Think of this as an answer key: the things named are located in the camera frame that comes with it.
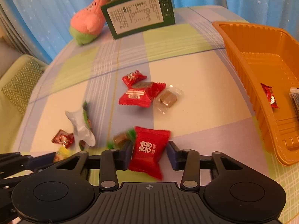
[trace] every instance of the red candy with double happiness character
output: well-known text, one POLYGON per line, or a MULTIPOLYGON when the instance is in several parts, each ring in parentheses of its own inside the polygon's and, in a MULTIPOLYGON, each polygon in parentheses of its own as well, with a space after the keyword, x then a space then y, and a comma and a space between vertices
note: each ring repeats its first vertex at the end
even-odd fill
POLYGON ((169 130, 152 130, 135 127, 136 141, 129 170, 147 173, 162 180, 159 160, 170 137, 169 130))
POLYGON ((262 88, 263 88, 263 90, 264 90, 264 92, 267 96, 267 99, 268 99, 268 102, 270 103, 270 106, 272 108, 278 108, 279 109, 279 107, 277 106, 277 102, 276 102, 276 99, 274 97, 273 91, 272 91, 272 87, 267 86, 263 83, 261 83, 261 86, 262 86, 262 88))
POLYGON ((165 83, 138 82, 120 97, 118 103, 120 105, 149 107, 165 86, 165 83))
POLYGON ((131 87, 133 84, 146 79, 147 76, 142 75, 138 70, 129 73, 128 75, 122 77, 123 82, 128 86, 131 87))

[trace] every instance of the white candy wrapper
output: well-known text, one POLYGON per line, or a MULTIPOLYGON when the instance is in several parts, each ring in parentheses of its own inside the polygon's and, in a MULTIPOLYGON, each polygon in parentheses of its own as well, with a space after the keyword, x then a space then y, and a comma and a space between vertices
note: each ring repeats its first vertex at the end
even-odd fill
POLYGON ((65 112, 65 115, 72 122, 74 126, 74 138, 76 151, 81 151, 79 142, 84 141, 88 146, 95 146, 95 136, 91 131, 89 125, 89 119, 87 117, 87 103, 83 103, 83 106, 75 112, 65 112))
POLYGON ((166 112, 183 96, 183 91, 173 85, 165 88, 156 98, 155 107, 162 113, 166 112))

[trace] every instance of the candy in tray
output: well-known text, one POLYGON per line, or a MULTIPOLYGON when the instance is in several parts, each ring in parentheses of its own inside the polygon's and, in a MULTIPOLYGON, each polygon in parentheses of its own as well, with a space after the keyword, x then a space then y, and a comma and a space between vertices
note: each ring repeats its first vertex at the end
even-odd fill
POLYGON ((291 87, 289 96, 299 119, 299 88, 291 87))
POLYGON ((262 88, 263 88, 263 90, 264 90, 264 92, 267 96, 268 102, 270 103, 271 107, 272 108, 278 108, 276 99, 275 99, 273 91, 272 91, 272 87, 267 86, 263 83, 261 83, 261 86, 262 86, 262 88))

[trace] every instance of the pink plush toy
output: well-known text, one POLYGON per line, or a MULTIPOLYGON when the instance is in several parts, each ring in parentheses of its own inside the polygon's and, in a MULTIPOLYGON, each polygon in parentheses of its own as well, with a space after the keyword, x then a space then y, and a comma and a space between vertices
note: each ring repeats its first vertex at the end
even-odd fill
POLYGON ((69 32, 78 44, 88 44, 99 36, 105 24, 101 6, 106 2, 107 0, 93 0, 88 7, 71 18, 69 32))

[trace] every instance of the table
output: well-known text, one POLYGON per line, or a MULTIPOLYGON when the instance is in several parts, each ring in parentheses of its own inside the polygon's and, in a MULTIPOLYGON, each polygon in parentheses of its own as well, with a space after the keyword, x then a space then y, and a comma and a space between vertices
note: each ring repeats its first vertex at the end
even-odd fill
MULTIPOLYGON (((264 150, 255 113, 213 21, 243 21, 221 6, 175 9, 176 25, 114 40, 108 28, 93 43, 71 41, 54 59, 35 87, 13 150, 41 155, 56 151, 51 143, 59 129, 72 132, 65 111, 76 111, 84 99, 99 154, 108 139, 132 126, 171 130, 181 149, 202 155, 222 151, 280 183, 287 203, 284 223, 299 223, 299 164, 284 167, 264 150), (173 84, 184 96, 163 115, 155 107, 118 105, 126 91, 121 77, 138 69, 148 81, 173 84)), ((164 181, 180 182, 166 154, 160 161, 164 181)), ((118 171, 119 181, 156 181, 144 173, 118 171)), ((210 181, 201 173, 201 185, 210 181)), ((92 184, 98 182, 93 172, 92 184)))

